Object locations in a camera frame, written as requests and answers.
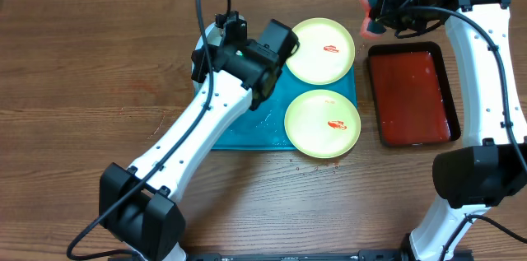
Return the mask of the dark sponge with pink edge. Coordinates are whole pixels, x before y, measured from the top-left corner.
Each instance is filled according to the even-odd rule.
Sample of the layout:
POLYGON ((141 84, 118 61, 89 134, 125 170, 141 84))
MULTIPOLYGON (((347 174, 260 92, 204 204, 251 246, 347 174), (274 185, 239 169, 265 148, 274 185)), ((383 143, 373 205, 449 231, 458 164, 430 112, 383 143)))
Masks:
POLYGON ((370 18, 370 11, 377 4, 378 0, 358 1, 365 12, 365 18, 361 24, 361 36, 368 40, 373 40, 381 37, 386 32, 386 28, 380 23, 377 23, 370 18))

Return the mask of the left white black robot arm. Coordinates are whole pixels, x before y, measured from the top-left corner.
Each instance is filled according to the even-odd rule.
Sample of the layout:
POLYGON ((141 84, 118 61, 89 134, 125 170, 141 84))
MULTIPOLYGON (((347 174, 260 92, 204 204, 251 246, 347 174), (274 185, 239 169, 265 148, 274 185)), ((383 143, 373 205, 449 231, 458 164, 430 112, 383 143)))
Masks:
POLYGON ((129 246, 132 260, 184 260, 185 220, 177 203, 194 172, 227 128, 273 93, 282 67, 299 47, 293 30, 271 20, 247 36, 238 14, 219 15, 192 52, 196 95, 154 146, 129 167, 100 177, 100 224, 129 246))

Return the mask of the light blue round plate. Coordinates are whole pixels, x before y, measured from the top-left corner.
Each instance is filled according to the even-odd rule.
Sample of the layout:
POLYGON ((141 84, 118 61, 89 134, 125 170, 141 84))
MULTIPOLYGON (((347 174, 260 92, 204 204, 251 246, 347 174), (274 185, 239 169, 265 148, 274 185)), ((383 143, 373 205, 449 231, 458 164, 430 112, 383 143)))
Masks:
MULTIPOLYGON (((205 35, 207 36, 207 42, 209 44, 212 44, 214 46, 219 46, 221 41, 222 41, 222 30, 220 30, 219 28, 217 28, 215 26, 215 23, 211 23, 205 30, 205 35)), ((198 39, 198 43, 196 44, 195 46, 195 50, 198 50, 198 49, 201 49, 203 47, 203 38, 200 37, 198 39)), ((194 64, 194 60, 192 62, 192 68, 191 68, 191 72, 194 71, 194 68, 195 68, 195 64, 194 64)), ((198 91, 200 90, 201 86, 202 86, 202 83, 198 83, 196 82, 195 80, 193 80, 193 85, 194 85, 194 94, 198 93, 198 91)))

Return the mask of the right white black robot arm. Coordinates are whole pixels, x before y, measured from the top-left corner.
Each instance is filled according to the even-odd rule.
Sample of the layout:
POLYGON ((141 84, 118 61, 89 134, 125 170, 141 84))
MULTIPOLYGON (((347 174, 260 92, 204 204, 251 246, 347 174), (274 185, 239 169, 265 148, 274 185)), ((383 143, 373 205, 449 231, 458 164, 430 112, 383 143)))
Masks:
POLYGON ((400 39, 444 27, 464 106, 463 146, 436 156, 436 199, 404 240, 403 260, 450 260, 476 220, 526 184, 526 119, 509 49, 511 0, 360 0, 363 36, 400 39))

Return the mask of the yellow-green round plate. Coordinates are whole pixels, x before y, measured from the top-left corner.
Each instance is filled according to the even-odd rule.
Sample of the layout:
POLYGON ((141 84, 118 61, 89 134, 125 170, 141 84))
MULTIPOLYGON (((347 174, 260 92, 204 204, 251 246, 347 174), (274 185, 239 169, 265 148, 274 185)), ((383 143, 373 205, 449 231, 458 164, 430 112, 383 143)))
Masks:
POLYGON ((295 98, 287 108, 284 125, 297 150, 320 159, 348 152, 361 133, 356 106, 330 90, 307 91, 295 98))
POLYGON ((310 18, 292 30, 300 46, 287 60, 287 67, 298 79, 311 85, 327 85, 349 72, 356 48, 344 26, 327 18, 310 18))

